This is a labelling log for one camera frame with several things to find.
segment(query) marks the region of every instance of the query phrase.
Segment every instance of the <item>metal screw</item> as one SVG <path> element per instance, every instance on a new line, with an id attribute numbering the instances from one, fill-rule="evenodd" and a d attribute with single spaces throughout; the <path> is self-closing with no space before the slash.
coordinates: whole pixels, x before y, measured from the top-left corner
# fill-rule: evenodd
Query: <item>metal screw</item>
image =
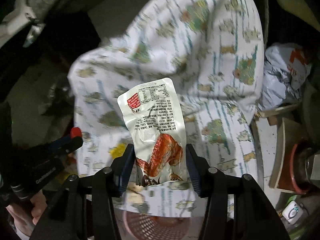
<path id="1" fill-rule="evenodd" d="M 244 174 L 243 175 L 243 177 L 244 177 L 244 179 L 246 179 L 246 180 L 252 180 L 252 176 L 250 175 L 250 174 Z"/>
<path id="2" fill-rule="evenodd" d="M 110 167 L 105 167 L 105 168 L 103 168 L 103 173 L 104 174 L 108 174 L 108 173 L 110 173 L 112 171 L 112 169 L 110 168 Z"/>
<path id="3" fill-rule="evenodd" d="M 210 173 L 212 173 L 212 174 L 215 174 L 215 173 L 218 172 L 218 170 L 217 170 L 215 167 L 210 167 L 210 168 L 208 169 L 208 171 L 209 171 Z"/>
<path id="4" fill-rule="evenodd" d="M 70 180 L 70 181 L 74 181 L 74 180 L 76 180 L 77 179 L 77 175 L 75 175 L 75 174 L 72 174 L 72 175 L 70 175 L 69 177 L 68 177 L 68 180 Z"/>

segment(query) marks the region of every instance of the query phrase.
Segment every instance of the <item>yellow object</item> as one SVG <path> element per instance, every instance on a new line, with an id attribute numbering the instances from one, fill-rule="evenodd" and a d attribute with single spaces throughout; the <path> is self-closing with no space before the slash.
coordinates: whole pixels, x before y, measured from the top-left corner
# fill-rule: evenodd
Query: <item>yellow object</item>
<path id="1" fill-rule="evenodd" d="M 121 157 L 124 153 L 125 148 L 127 147 L 124 143 L 119 143 L 116 147 L 109 150 L 109 153 L 111 154 L 112 158 L 115 159 L 117 157 Z"/>
<path id="2" fill-rule="evenodd" d="M 304 0 L 277 0 L 277 2 L 282 9 L 299 17 L 320 32 L 320 23 Z"/>

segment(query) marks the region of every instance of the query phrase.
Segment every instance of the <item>nutrition facts table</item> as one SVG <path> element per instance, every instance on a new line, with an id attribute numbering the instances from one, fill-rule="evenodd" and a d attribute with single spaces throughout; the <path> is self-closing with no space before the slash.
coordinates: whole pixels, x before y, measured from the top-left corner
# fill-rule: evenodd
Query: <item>nutrition facts table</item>
<path id="1" fill-rule="evenodd" d="M 142 105 L 148 103 L 150 100 L 169 97 L 165 84 L 143 88 L 139 90 L 138 95 Z"/>

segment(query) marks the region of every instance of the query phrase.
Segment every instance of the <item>red tip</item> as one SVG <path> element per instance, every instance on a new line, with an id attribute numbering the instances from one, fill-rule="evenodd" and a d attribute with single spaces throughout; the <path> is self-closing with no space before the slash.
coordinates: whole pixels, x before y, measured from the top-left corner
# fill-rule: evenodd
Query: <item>red tip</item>
<path id="1" fill-rule="evenodd" d="M 81 137 L 82 138 L 82 132 L 81 132 L 80 128 L 73 127 L 71 129 L 70 136 L 71 136 L 71 139 L 73 139 L 74 137 Z"/>

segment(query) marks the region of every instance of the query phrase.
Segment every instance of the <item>pink plastic basket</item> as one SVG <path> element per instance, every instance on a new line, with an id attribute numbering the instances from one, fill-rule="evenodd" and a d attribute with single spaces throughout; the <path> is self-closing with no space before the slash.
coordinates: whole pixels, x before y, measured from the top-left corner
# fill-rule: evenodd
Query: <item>pink plastic basket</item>
<path id="1" fill-rule="evenodd" d="M 188 232 L 190 218 L 166 218 L 125 211 L 124 225 L 139 240 L 181 240 Z"/>

